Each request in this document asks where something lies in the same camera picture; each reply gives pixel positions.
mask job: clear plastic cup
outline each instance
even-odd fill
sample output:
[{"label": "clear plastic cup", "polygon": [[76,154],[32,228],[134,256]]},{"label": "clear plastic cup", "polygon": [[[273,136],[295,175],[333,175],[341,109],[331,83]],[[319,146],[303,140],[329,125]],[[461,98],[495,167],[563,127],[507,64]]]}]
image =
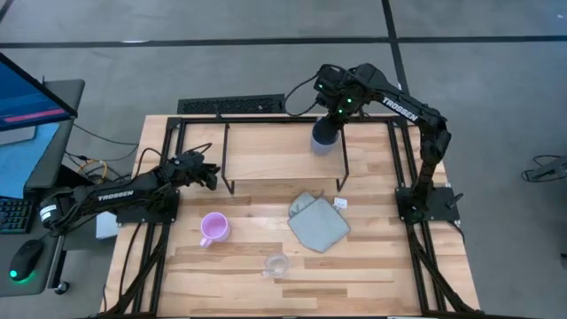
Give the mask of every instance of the clear plastic cup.
[{"label": "clear plastic cup", "polygon": [[262,272],[263,276],[282,276],[290,267],[290,261],[283,253],[275,253],[266,258],[264,266],[266,269]]}]

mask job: computer mouse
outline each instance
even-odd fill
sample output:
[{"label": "computer mouse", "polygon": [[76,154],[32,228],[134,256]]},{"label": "computer mouse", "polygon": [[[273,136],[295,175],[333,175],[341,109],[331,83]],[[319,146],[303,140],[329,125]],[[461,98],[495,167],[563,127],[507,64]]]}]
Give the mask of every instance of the computer mouse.
[{"label": "computer mouse", "polygon": [[35,264],[39,260],[43,251],[43,242],[41,240],[28,240],[18,252],[12,257],[10,263],[10,278],[13,281],[26,279],[35,268]]}]

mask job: wood plank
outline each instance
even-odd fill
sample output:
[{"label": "wood plank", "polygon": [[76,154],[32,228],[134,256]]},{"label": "wood plank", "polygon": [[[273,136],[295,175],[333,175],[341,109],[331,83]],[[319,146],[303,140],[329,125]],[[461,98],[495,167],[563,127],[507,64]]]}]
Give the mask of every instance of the wood plank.
[{"label": "wood plank", "polygon": [[231,124],[227,178],[239,181],[343,177],[345,162],[340,138],[328,155],[317,156],[311,152],[312,129],[313,123]]}]

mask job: keyboard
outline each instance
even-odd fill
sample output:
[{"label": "keyboard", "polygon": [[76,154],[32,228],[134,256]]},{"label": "keyboard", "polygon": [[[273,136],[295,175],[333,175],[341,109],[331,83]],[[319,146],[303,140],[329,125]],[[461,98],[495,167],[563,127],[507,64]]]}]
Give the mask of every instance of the keyboard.
[{"label": "keyboard", "polygon": [[0,197],[0,235],[28,233],[35,215],[33,205],[30,200]]}]

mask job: small paper tag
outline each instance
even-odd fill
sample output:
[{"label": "small paper tag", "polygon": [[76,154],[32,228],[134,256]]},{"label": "small paper tag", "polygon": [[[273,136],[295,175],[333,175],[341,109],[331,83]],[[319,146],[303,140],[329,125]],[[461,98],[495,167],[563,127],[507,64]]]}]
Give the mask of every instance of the small paper tag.
[{"label": "small paper tag", "polygon": [[333,206],[338,207],[340,209],[346,209],[346,199],[342,199],[342,198],[335,198],[335,202],[333,203]]}]

